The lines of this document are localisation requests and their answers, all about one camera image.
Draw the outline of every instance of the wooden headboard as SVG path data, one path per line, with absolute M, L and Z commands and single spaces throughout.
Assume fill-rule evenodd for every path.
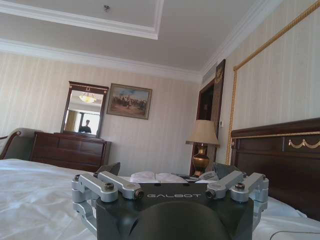
M 231 164 L 265 174 L 269 196 L 320 221 L 320 118 L 232 131 Z

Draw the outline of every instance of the wooden dresser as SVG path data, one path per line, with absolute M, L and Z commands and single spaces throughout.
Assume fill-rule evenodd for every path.
M 64 133 L 35 132 L 31 161 L 95 172 L 108 164 L 111 142 Z

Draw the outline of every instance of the ceiling molding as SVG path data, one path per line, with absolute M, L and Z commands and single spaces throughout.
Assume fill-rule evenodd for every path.
M 156 0 L 153 27 L 56 11 L 3 0 L 0 0 L 0 13 L 157 40 L 163 5 L 164 0 Z
M 177 79 L 198 84 L 201 83 L 202 79 L 199 71 L 190 71 L 177 67 L 151 64 L 141 61 L 127 60 L 97 54 L 89 54 L 79 51 L 71 51 L 61 48 L 29 44 L 1 38 L 0 52 L 52 59 L 74 64 L 93 65 L 96 67 L 117 69 L 125 72 L 146 74 L 168 79 Z
M 201 75 L 204 76 L 215 64 L 226 59 L 282 2 L 257 0 L 205 63 Z

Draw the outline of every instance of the painting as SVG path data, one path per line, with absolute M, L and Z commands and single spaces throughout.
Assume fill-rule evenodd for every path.
M 111 83 L 106 113 L 148 119 L 152 89 Z

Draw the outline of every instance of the gold rope trim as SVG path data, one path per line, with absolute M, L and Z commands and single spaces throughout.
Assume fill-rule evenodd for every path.
M 233 126 L 233 123 L 234 123 L 236 89 L 237 89 L 237 76 L 238 76 L 238 72 L 237 72 L 237 70 L 234 70 L 233 87 L 232 87 L 232 101 L 231 101 L 229 130 L 228 130 L 228 143 L 227 143 L 227 147 L 226 147 L 226 160 L 225 160 L 225 164 L 227 164 L 227 165 L 229 165 L 229 160 L 230 160 L 231 132 L 232 132 L 232 126 Z
M 233 120 L 234 120 L 234 110 L 235 110 L 235 97 L 236 97 L 236 88 L 237 88 L 237 71 L 243 67 L 246 63 L 252 60 L 255 56 L 261 53 L 264 49 L 278 40 L 282 35 L 292 29 L 295 25 L 300 23 L 303 19 L 309 16 L 313 11 L 320 7 L 320 0 L 317 0 L 314 4 L 308 7 L 304 12 L 302 12 L 298 17 L 296 17 L 293 21 L 291 21 L 288 25 L 286 25 L 282 30 L 280 30 L 277 34 L 275 34 L 272 38 L 270 38 L 266 43 L 260 46 L 256 51 L 254 51 L 251 55 L 249 55 L 246 59 L 244 59 L 240 64 L 233 67 L 234 71 L 234 79 L 233 79 L 233 89 L 232 89 L 232 101 L 231 101 L 231 110 L 230 110 L 230 120 L 229 120 L 229 130 L 228 130 L 228 142 L 225 156 L 225 164 L 229 165 L 230 162 L 230 148 L 231 148 L 231 132 L 233 128 Z
M 238 137 L 233 137 L 232 139 L 255 139 L 255 138 L 268 138 L 268 137 L 303 136 L 303 135 L 320 135 L 320 131 L 280 133 L 280 134 L 268 134 L 268 135 L 256 135 L 256 136 L 238 136 Z

